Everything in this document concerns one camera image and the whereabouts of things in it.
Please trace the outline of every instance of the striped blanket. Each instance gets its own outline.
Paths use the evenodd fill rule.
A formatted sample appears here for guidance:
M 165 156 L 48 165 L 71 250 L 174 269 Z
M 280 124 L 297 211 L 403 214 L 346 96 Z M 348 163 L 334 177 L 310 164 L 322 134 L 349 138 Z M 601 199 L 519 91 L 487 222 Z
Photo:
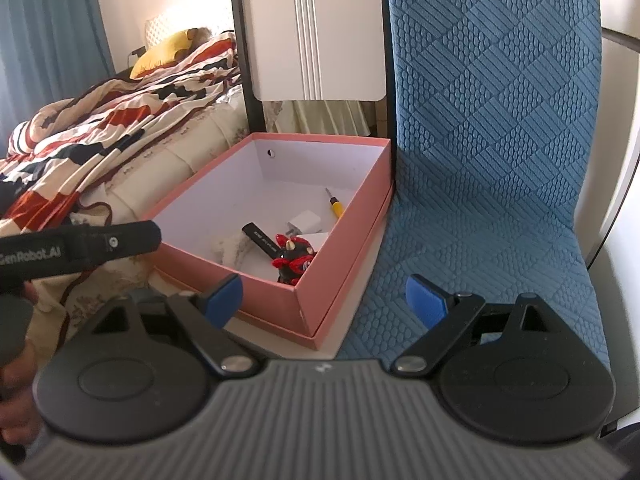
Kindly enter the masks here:
M 111 79 L 42 108 L 14 130 L 0 160 L 0 237 L 59 225 L 81 193 L 240 82 L 226 32 L 141 80 Z

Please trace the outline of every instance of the gray ridged surface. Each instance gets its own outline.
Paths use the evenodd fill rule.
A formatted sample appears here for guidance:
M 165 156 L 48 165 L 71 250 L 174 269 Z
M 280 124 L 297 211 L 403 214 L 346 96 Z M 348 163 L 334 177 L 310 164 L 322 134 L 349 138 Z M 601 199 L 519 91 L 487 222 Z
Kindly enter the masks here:
M 527 450 L 479 438 L 426 384 L 378 362 L 272 362 L 227 381 L 188 425 L 121 449 L 55 438 L 22 471 L 29 480 L 583 479 L 626 468 L 596 441 Z

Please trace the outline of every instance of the pink box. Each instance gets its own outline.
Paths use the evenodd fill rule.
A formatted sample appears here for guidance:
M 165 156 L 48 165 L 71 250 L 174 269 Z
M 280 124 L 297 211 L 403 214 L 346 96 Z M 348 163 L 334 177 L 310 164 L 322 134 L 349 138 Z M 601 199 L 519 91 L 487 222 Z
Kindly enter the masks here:
M 317 349 L 385 217 L 390 160 L 388 139 L 253 134 L 148 212 L 163 240 L 153 264 L 165 279 L 199 291 L 237 272 L 244 286 L 239 317 Z M 346 208 L 339 221 L 325 187 Z M 277 270 L 257 248 L 240 270 L 216 263 L 214 247 L 243 225 L 255 222 L 275 238 L 304 210 L 330 234 L 295 287 L 276 283 Z

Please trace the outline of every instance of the blue curtain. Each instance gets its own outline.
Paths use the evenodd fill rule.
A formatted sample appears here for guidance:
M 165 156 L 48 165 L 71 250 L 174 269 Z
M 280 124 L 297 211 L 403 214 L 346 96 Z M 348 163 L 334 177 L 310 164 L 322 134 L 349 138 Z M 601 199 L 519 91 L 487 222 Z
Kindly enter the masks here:
M 0 0 L 0 158 L 19 123 L 114 73 L 98 0 Z

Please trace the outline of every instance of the quilted blue fabric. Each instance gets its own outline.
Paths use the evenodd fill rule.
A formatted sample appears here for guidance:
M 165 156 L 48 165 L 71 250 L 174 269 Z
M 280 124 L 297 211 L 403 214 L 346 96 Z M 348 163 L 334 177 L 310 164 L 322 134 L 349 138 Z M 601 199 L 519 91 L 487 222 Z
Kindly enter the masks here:
M 420 273 L 509 303 L 536 292 L 609 365 L 573 231 L 600 88 L 599 0 L 389 0 L 398 190 L 339 353 L 388 364 L 425 333 Z

